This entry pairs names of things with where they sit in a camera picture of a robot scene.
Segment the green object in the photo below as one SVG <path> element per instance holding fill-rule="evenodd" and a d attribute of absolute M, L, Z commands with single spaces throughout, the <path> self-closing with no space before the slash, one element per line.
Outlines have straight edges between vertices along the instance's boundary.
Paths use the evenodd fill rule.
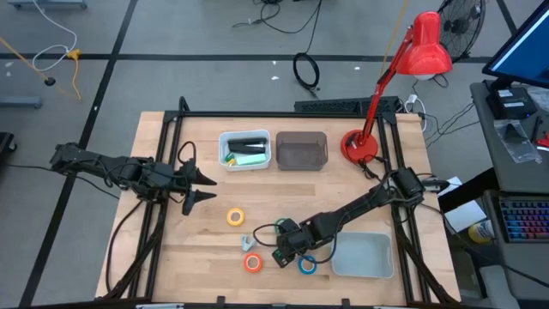
<path fill-rule="evenodd" d="M 238 166 L 260 164 L 266 160 L 266 154 L 252 154 L 236 158 Z"/>
<path fill-rule="evenodd" d="M 230 160 L 234 159 L 234 153 L 229 153 L 226 157 L 225 157 L 225 162 L 228 162 Z"/>
<path fill-rule="evenodd" d="M 287 218 L 280 218 L 279 220 L 275 221 L 274 224 L 279 225 L 279 224 L 281 224 L 282 222 L 284 222 L 285 219 L 287 219 Z M 279 229 L 278 229 L 277 226 L 274 226 L 274 232 L 275 232 L 277 235 L 280 235 L 280 234 L 281 234 L 281 231 L 279 231 Z"/>

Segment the wooden table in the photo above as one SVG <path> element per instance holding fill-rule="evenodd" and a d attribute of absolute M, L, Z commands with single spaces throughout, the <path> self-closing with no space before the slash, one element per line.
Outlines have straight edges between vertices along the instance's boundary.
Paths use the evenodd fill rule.
<path fill-rule="evenodd" d="M 132 156 L 154 157 L 162 118 L 163 112 L 142 113 Z M 397 118 L 406 165 L 416 173 L 429 173 L 431 169 L 419 118 L 411 114 L 397 115 Z M 218 183 L 217 186 L 196 188 L 218 196 L 196 204 L 189 216 L 181 215 L 180 204 L 170 202 L 153 301 L 215 303 L 218 295 L 225 295 L 227 303 L 339 305 L 341 299 L 348 298 L 353 305 L 405 305 L 389 207 L 375 209 L 347 224 L 343 230 L 386 233 L 391 237 L 395 274 L 390 279 L 336 276 L 330 263 L 319 265 L 314 275 L 305 276 L 299 272 L 296 263 L 280 269 L 270 257 L 273 248 L 259 245 L 251 251 L 262 255 L 263 269 L 251 274 L 243 267 L 245 253 L 241 249 L 242 234 L 250 235 L 255 227 L 282 217 L 300 222 L 317 212 L 338 209 L 376 184 L 366 179 L 360 169 L 345 160 L 340 152 L 341 137 L 351 129 L 361 128 L 363 124 L 362 119 L 338 118 L 184 118 L 179 145 L 193 141 L 198 151 L 197 165 L 206 176 Z M 328 137 L 329 161 L 320 172 L 280 171 L 275 159 L 267 170 L 226 172 L 218 162 L 220 133 L 256 129 L 269 131 L 273 149 L 276 133 L 281 130 L 323 131 Z M 377 136 L 375 125 L 373 134 Z M 396 167 L 390 134 L 388 144 L 392 166 Z M 190 148 L 186 148 L 183 157 L 189 156 Z M 369 167 L 379 175 L 384 174 L 381 163 L 372 162 Z M 136 202 L 133 192 L 122 193 L 113 227 Z M 438 207 L 433 194 L 425 195 L 425 203 Z M 240 227 L 231 227 L 226 222 L 226 213 L 233 207 L 245 212 L 245 221 Z M 142 206 L 124 223 L 116 238 L 112 255 L 112 284 L 135 257 L 144 209 Z M 459 300 L 441 216 L 422 207 L 416 209 L 415 215 L 425 263 L 448 293 Z M 270 228 L 263 230 L 258 237 L 269 243 L 275 241 L 275 233 Z M 326 257 L 329 245 L 312 254 L 317 258 Z M 408 261 L 414 298 L 420 300 L 417 273 L 411 260 Z M 142 278 L 146 278 L 146 271 L 147 265 L 142 268 Z M 138 294 L 143 294 L 145 281 L 140 280 Z M 104 265 L 97 295 L 105 293 Z"/>

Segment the computer monitor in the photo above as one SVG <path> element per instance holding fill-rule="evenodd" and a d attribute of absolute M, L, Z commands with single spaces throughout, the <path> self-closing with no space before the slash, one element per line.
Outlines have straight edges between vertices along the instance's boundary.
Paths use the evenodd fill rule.
<path fill-rule="evenodd" d="M 531 14 L 482 73 L 497 76 L 499 86 L 524 82 L 549 88 L 549 0 Z"/>

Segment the gray plastic tray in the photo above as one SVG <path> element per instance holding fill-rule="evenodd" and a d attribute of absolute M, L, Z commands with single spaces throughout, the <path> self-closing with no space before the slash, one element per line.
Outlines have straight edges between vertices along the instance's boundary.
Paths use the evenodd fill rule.
<path fill-rule="evenodd" d="M 338 233 L 332 270 L 339 276 L 392 277 L 395 269 L 391 238 L 384 233 Z"/>
<path fill-rule="evenodd" d="M 279 132 L 276 135 L 276 162 L 282 171 L 320 171 L 328 162 L 326 134 Z"/>

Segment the brown translucent bin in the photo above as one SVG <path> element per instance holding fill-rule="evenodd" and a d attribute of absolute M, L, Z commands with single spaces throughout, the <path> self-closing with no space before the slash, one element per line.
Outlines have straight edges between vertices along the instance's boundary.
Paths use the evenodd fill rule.
<path fill-rule="evenodd" d="M 282 171 L 320 171 L 328 162 L 328 145 L 323 132 L 279 132 L 276 162 Z"/>

